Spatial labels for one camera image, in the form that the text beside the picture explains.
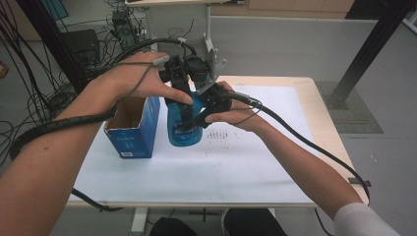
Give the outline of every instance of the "white sleeve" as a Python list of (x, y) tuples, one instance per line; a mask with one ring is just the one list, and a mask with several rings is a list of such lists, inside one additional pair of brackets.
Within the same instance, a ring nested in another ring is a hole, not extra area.
[(349, 204), (340, 208), (334, 218), (334, 229), (337, 236), (399, 235), (364, 204)]

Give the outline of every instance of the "forearm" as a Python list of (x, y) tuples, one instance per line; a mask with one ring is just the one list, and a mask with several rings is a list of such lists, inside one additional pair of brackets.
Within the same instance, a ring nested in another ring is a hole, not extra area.
[[(118, 98), (111, 94), (102, 83), (91, 82), (56, 119), (104, 113)], [(24, 147), (0, 179), (0, 234), (49, 234), (99, 127), (94, 123), (54, 132)], [(22, 222), (25, 232), (17, 227)]]
[(362, 203), (355, 190), (332, 167), (299, 147), (267, 122), (256, 122), (263, 140), (295, 183), (331, 218), (343, 206)]

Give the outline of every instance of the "hand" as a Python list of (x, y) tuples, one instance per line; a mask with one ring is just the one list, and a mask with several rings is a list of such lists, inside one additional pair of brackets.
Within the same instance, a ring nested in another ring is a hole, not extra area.
[[(227, 82), (219, 82), (221, 87), (230, 92), (234, 92), (233, 88)], [(229, 111), (211, 114), (206, 117), (206, 122), (227, 122), (240, 129), (254, 132), (256, 127), (266, 121), (257, 115), (252, 108), (238, 100), (233, 100)]]
[[(162, 52), (138, 52), (135, 55), (123, 60), (121, 63), (151, 63), (153, 60), (166, 56)], [(106, 72), (102, 79), (112, 81), (120, 92), (120, 98), (130, 94), (135, 85), (140, 81), (143, 74), (145, 77), (138, 88), (133, 91), (132, 96), (163, 96), (187, 104), (192, 104), (193, 99), (185, 92), (165, 85), (159, 77), (157, 67), (151, 64), (120, 65)]]

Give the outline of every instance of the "blue cardboard box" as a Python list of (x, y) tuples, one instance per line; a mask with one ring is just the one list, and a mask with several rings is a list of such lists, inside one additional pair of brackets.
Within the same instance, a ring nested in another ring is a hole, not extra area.
[(159, 116), (159, 97), (128, 97), (118, 103), (116, 116), (104, 133), (122, 158), (151, 158)]

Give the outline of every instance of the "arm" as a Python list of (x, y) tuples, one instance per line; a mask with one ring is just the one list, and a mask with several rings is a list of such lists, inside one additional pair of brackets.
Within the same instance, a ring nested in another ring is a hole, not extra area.
[[(228, 84), (222, 85), (232, 90)], [(254, 115), (252, 110), (242, 108), (248, 106), (233, 100), (230, 111), (212, 114), (206, 121), (238, 124), (237, 127), (254, 132), (301, 190), (329, 217), (334, 218), (345, 205), (362, 203), (356, 191), (333, 168), (286, 138), (262, 117)], [(250, 119), (239, 123), (252, 115)]]
[[(138, 53), (126, 62), (151, 62), (162, 53)], [(100, 114), (130, 93), (148, 65), (119, 66), (88, 84), (56, 120)], [(160, 95), (188, 104), (151, 68), (135, 96)], [(100, 123), (51, 133), (25, 146), (0, 178), (0, 235), (48, 235), (62, 212)]]

